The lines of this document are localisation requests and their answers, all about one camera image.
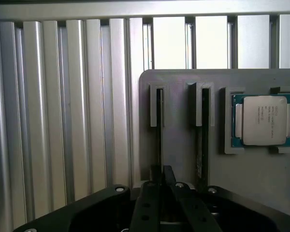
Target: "corrugated metal wall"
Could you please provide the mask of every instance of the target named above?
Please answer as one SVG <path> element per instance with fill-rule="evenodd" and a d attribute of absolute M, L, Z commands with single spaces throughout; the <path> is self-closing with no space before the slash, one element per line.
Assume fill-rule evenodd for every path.
<path fill-rule="evenodd" d="M 112 15 L 111 4 L 95 6 Z M 175 15 L 159 4 L 162 15 Z M 0 6 L 0 232 L 108 185 L 140 181 L 144 70 L 290 68 L 290 14 L 148 11 L 100 20 L 89 19 L 99 13 L 88 17 L 86 3 L 73 6 L 57 16 L 56 4 L 53 19 L 51 4 Z M 80 9 L 83 17 L 71 16 Z"/>

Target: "screw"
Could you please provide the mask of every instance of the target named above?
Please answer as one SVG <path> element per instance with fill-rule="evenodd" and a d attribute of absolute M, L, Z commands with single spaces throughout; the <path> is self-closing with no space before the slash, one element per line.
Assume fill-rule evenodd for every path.
<path fill-rule="evenodd" d="M 175 186 L 182 188 L 184 185 L 182 183 L 177 183 Z"/>
<path fill-rule="evenodd" d="M 117 192 L 122 192 L 123 190 L 125 190 L 123 187 L 118 187 L 115 189 Z"/>
<path fill-rule="evenodd" d="M 209 191 L 210 193 L 216 193 L 216 192 L 217 192 L 217 190 L 214 189 L 214 188 L 209 188 L 208 191 Z"/>

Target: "gray mounting plate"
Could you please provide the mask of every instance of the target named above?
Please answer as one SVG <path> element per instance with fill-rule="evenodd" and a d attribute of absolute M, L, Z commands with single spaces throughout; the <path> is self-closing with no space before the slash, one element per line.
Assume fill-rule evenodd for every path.
<path fill-rule="evenodd" d="M 197 146 L 200 107 L 196 93 L 195 123 L 191 123 L 189 89 L 194 83 L 211 86 L 207 175 L 199 176 L 201 157 Z M 267 70 L 149 70 L 140 78 L 140 165 L 141 178 L 149 179 L 150 165 L 157 161 L 157 133 L 151 126 L 153 101 L 150 86 L 163 86 L 163 162 L 173 167 L 177 181 L 206 179 L 216 185 L 290 215 L 290 149 L 272 152 L 267 147 L 232 151 L 225 137 L 230 128 L 225 118 L 228 93 L 270 94 L 290 90 L 290 69 Z"/>

